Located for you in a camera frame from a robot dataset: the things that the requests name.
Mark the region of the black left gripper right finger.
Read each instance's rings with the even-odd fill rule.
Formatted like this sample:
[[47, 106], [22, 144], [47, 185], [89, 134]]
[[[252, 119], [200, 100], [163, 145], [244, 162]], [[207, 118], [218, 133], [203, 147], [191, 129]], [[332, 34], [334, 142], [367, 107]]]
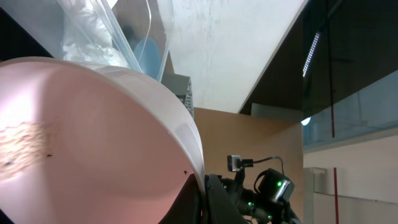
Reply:
[[217, 175], [205, 177], [206, 206], [208, 223], [211, 224], [247, 224], [248, 222], [231, 203]]

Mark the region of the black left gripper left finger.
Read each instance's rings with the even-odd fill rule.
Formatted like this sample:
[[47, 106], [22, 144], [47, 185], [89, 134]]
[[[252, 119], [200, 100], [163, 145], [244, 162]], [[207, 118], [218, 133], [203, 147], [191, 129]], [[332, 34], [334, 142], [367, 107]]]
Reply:
[[159, 224], [202, 224], [202, 197], [193, 174]]

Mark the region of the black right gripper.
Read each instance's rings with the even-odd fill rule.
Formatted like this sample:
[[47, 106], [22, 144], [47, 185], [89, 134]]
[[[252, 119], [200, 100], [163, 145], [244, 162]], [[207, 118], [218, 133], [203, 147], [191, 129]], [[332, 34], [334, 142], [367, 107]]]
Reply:
[[229, 198], [242, 216], [249, 216], [258, 223], [272, 223], [272, 194], [274, 188], [260, 183], [255, 190], [244, 187], [244, 175], [236, 175], [234, 179], [219, 176]]

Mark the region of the white napkin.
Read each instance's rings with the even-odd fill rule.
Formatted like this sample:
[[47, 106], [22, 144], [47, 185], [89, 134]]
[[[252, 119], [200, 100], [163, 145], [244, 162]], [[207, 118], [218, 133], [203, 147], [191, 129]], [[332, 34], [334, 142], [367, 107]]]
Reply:
[[127, 67], [122, 53], [90, 1], [60, 0], [65, 11], [63, 59]]

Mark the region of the white bowl with rice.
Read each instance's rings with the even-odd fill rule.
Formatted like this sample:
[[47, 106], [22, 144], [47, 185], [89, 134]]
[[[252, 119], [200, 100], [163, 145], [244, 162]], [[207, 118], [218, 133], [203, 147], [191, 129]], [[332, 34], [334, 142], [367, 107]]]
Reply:
[[13, 223], [159, 223], [188, 177], [205, 198], [195, 122], [128, 68], [1, 63], [1, 211]]

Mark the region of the dark blue bowl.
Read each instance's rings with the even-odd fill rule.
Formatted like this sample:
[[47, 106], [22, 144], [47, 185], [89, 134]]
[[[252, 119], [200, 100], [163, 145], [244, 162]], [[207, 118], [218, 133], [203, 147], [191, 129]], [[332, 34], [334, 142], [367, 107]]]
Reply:
[[155, 40], [152, 37], [140, 40], [134, 49], [134, 55], [142, 72], [157, 80], [161, 66], [161, 56]]

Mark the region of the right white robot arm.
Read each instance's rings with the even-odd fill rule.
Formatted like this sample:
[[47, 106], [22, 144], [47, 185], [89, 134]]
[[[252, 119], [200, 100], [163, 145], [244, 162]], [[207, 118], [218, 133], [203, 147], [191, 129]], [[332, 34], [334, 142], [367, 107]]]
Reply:
[[243, 187], [245, 173], [236, 173], [234, 179], [221, 179], [233, 206], [240, 215], [249, 216], [258, 223], [301, 223], [290, 206], [294, 183], [284, 174], [267, 169], [254, 181], [254, 189]]

